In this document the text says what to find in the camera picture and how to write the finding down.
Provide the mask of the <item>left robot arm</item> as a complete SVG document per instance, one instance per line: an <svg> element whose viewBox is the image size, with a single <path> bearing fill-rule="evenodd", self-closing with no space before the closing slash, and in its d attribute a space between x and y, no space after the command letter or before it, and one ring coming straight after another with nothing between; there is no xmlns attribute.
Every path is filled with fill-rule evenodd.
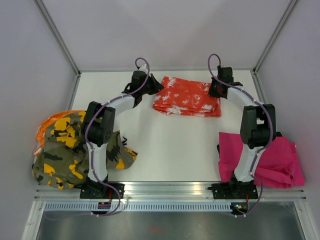
<svg viewBox="0 0 320 240"><path fill-rule="evenodd" d="M81 126L89 151L88 178L95 182L91 193L97 198L105 198L109 193L106 183L107 170L107 145L114 132L115 118L121 113L135 108L144 95L155 95L164 86L150 73L146 64L138 67L132 73L129 82L122 93L112 100L102 104L92 101L89 103Z"/></svg>

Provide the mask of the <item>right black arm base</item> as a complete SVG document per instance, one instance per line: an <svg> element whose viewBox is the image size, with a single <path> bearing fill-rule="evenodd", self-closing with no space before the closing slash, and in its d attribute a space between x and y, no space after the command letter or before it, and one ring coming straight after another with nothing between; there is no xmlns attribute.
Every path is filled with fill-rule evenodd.
<svg viewBox="0 0 320 240"><path fill-rule="evenodd" d="M213 183L207 189L212 192L215 200L258 199L257 187L253 181Z"/></svg>

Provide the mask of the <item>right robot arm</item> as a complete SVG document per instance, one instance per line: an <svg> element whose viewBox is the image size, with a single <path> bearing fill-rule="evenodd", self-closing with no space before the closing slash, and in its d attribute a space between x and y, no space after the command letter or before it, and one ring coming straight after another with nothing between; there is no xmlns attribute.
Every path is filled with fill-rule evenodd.
<svg viewBox="0 0 320 240"><path fill-rule="evenodd" d="M246 192L244 183L254 180L254 174L265 149L276 138L276 108L254 99L240 82L234 82L231 67L217 66L217 76L211 77L208 95L224 98L232 102L240 111L242 119L240 138L242 153L237 167L233 171L236 181L228 185L228 193L240 198Z"/></svg>

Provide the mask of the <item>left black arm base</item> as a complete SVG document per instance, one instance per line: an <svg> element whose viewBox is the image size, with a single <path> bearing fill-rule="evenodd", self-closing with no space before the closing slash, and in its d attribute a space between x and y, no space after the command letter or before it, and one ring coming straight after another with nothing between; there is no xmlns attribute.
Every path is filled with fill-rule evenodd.
<svg viewBox="0 0 320 240"><path fill-rule="evenodd" d="M84 184L80 190L80 199L123 199L125 185L123 183L109 183L110 186L99 182Z"/></svg>

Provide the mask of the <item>orange white tie-dye trousers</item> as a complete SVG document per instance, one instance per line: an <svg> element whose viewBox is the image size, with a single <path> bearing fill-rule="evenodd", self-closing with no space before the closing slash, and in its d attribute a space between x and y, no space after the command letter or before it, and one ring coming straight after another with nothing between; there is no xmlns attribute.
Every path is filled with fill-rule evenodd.
<svg viewBox="0 0 320 240"><path fill-rule="evenodd" d="M164 88L155 95L154 110L166 116L222 116L220 99L209 96L210 83L164 76L161 84Z"/></svg>

